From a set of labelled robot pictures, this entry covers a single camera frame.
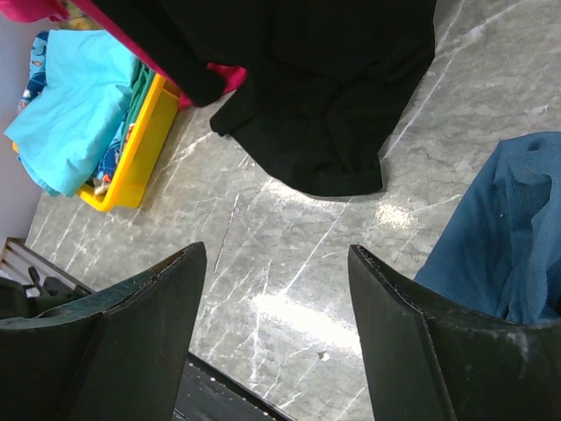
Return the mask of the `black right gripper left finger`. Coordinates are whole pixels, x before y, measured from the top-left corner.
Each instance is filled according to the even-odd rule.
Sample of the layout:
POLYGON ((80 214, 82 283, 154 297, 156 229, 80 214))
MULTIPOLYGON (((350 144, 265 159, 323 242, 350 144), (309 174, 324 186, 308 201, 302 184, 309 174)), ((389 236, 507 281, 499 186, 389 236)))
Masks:
POLYGON ((196 242, 78 299, 2 280, 2 419, 170 419, 206 267, 196 242))

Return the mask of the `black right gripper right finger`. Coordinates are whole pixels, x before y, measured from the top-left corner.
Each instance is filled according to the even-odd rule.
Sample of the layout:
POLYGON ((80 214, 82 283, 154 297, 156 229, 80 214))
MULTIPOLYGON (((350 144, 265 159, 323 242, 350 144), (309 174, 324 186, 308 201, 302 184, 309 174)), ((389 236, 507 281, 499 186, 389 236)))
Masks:
POLYGON ((348 276, 376 419, 559 419, 559 322, 468 309, 360 245, 349 249, 348 276))

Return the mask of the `dark blue shirt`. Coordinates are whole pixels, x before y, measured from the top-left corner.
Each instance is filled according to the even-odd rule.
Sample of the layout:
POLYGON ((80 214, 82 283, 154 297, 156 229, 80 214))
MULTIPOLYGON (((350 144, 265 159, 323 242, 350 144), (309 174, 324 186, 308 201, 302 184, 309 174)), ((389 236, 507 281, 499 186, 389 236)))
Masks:
POLYGON ((560 134, 499 142, 415 281, 509 322, 560 317, 560 134))

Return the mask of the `black shirt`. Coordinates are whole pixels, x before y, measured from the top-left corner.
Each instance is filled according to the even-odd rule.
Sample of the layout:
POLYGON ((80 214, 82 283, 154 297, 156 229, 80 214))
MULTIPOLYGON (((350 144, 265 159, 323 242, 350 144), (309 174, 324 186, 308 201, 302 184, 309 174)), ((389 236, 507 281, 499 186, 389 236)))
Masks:
POLYGON ((432 1, 97 1, 180 88, 245 80, 211 118, 272 177, 312 196, 382 187, 378 153, 435 54, 432 1))

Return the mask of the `magenta pink shirt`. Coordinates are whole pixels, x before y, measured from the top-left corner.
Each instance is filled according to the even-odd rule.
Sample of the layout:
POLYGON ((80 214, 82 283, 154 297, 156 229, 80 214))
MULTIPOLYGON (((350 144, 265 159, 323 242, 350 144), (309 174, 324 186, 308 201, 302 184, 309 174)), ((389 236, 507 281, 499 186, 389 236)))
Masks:
MULTIPOLYGON (((155 61, 146 54, 130 37, 117 27, 111 19, 105 16, 91 1, 78 1, 78 8, 91 16, 97 23, 104 29, 107 29, 113 36, 122 42, 127 48, 135 53, 145 64, 151 67, 160 75, 165 76, 170 82, 177 83, 177 81, 166 74, 155 61)), ((42 19, 50 19, 53 22, 59 23, 69 20, 70 13, 67 11, 66 6, 62 1, 2 1, 1 14, 11 21, 18 23, 34 23, 42 19)), ((208 103, 213 103, 221 96, 238 89, 245 80, 246 72, 243 68, 223 66, 215 63, 207 65, 212 76, 216 76, 218 81, 221 82, 223 90, 210 99, 206 103, 202 100, 195 100, 193 94, 189 94, 181 88, 181 99, 179 109, 183 110, 189 106, 204 106, 208 103)))

